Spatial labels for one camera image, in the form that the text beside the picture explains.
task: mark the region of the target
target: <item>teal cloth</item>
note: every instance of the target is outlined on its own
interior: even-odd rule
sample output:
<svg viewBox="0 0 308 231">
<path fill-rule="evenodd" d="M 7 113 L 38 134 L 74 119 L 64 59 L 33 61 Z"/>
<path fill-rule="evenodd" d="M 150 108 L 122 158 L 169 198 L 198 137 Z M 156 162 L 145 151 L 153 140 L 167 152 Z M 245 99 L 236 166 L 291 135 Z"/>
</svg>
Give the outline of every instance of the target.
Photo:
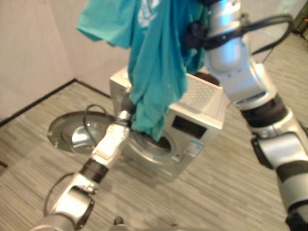
<svg viewBox="0 0 308 231">
<path fill-rule="evenodd" d="M 159 140 L 170 104 L 187 90 L 185 73 L 203 64 L 203 49 L 187 50 L 190 22 L 205 23 L 206 8 L 196 0 L 89 0 L 77 28 L 92 40 L 131 48 L 130 99 L 136 104 L 133 130 Z"/>
</svg>

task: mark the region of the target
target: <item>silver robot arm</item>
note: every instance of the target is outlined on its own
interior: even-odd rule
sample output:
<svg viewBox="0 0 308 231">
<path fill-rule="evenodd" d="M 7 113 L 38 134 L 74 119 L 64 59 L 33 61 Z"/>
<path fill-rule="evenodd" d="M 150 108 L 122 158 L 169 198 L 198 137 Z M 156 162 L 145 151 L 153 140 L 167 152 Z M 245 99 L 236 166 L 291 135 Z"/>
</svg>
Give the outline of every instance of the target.
<svg viewBox="0 0 308 231">
<path fill-rule="evenodd" d="M 73 175 L 52 209 L 31 231 L 76 231 L 86 224 L 94 206 L 91 196 L 96 194 L 99 183 L 126 145 L 133 110 L 134 105 L 128 97 L 124 98 L 121 112 L 108 127 L 89 160 Z"/>
<path fill-rule="evenodd" d="M 246 119 L 254 135 L 252 146 L 259 162 L 276 171 L 288 213 L 286 223 L 292 231 L 306 231 L 307 131 L 292 110 L 283 104 L 263 64 L 254 61 L 245 31 L 241 34 L 248 21 L 243 17 L 240 1 L 202 2 L 209 7 L 209 26 L 206 33 L 203 32 L 205 40 L 202 43 L 207 50 L 205 65 Z"/>
</svg>

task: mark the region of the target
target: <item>power cord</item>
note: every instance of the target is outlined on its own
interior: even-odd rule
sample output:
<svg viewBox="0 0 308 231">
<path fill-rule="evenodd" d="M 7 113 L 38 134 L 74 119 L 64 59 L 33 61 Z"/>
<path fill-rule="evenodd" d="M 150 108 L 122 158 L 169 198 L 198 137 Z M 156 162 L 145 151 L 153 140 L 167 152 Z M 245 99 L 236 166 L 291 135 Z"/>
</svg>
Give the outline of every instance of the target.
<svg viewBox="0 0 308 231">
<path fill-rule="evenodd" d="M 63 181 L 66 177 L 69 177 L 69 176 L 72 176 L 74 175 L 74 172 L 70 172 L 70 173 L 67 173 L 65 175 L 63 175 L 62 177 L 60 177 L 57 182 L 52 186 L 52 188 L 48 191 L 47 193 L 47 196 L 45 198 L 45 201 L 44 201 L 44 206 L 43 206 L 43 215 L 44 217 L 48 215 L 48 210 L 47 210 L 47 203 L 49 201 L 49 198 L 54 190 L 54 188 L 61 182 Z"/>
<path fill-rule="evenodd" d="M 253 31 L 253 30 L 261 29 L 263 27 L 272 26 L 272 25 L 281 24 L 281 23 L 288 23 L 288 27 L 287 27 L 285 33 L 275 42 L 270 43 L 269 45 L 266 45 L 262 48 L 259 48 L 256 51 L 252 52 L 252 55 L 258 54 L 258 53 L 263 52 L 263 51 L 267 51 L 269 49 L 272 49 L 272 48 L 276 47 L 278 44 L 280 44 L 282 41 L 284 41 L 288 37 L 288 35 L 293 31 L 292 16 L 289 15 L 289 14 L 272 16 L 272 17 L 265 18 L 265 19 L 262 19 L 260 21 L 257 21 L 255 23 L 248 24 L 244 27 L 244 29 L 247 30 L 247 32 L 248 32 L 248 31 Z"/>
<path fill-rule="evenodd" d="M 108 114 L 108 113 L 107 113 L 107 110 L 106 110 L 105 108 L 103 108 L 102 106 L 99 106 L 99 105 L 97 105 L 97 104 L 90 104 L 89 106 L 87 106 L 87 108 L 86 108 L 86 110 L 85 110 L 85 112 L 84 112 L 84 114 L 83 114 L 83 117 L 82 117 L 82 124 L 83 124 L 83 127 L 85 128 L 87 134 L 90 136 L 90 138 L 91 138 L 91 140 L 92 140 L 94 146 L 97 146 L 97 142 L 96 142 L 96 140 L 93 138 L 92 134 L 90 133 L 89 128 L 88 128 L 88 125 L 87 125 L 87 115 L 88 115 L 89 109 L 91 109 L 91 108 L 93 108 L 93 107 L 98 107 L 98 108 L 100 108 L 100 109 L 103 111 L 104 115 L 105 115 L 106 117 L 112 119 L 112 120 L 114 120 L 115 117 L 112 116 L 112 115 L 110 115 L 110 114 Z"/>
</svg>

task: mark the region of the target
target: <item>washing machine door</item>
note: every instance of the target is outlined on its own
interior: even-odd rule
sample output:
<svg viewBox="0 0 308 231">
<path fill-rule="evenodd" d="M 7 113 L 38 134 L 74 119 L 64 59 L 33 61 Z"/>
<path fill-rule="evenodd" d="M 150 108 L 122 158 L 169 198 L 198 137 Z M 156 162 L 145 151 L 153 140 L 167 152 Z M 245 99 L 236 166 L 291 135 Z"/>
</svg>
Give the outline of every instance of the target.
<svg viewBox="0 0 308 231">
<path fill-rule="evenodd" d="M 83 126 L 83 115 L 84 111 L 77 111 L 56 118 L 49 127 L 49 141 L 64 151 L 90 154 L 95 144 Z M 103 113 L 94 111 L 87 113 L 86 124 L 96 143 L 105 136 L 111 123 L 112 118 Z"/>
</svg>

